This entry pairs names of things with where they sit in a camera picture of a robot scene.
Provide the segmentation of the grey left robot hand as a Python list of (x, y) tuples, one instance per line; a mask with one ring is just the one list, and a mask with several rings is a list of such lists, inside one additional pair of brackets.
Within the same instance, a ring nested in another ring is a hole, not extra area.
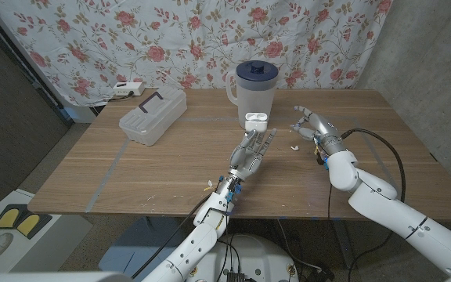
[(245, 181), (256, 173), (276, 133), (277, 129), (274, 128), (264, 139), (264, 132), (255, 129), (245, 132), (242, 141), (231, 154), (229, 174)]

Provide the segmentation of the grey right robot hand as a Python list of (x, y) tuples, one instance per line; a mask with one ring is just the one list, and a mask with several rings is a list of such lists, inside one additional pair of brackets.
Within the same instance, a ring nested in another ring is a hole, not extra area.
[(346, 151), (339, 131), (330, 121), (306, 107), (295, 106), (294, 109), (302, 112), (303, 117), (292, 126), (292, 129), (304, 140), (314, 141), (328, 156)]

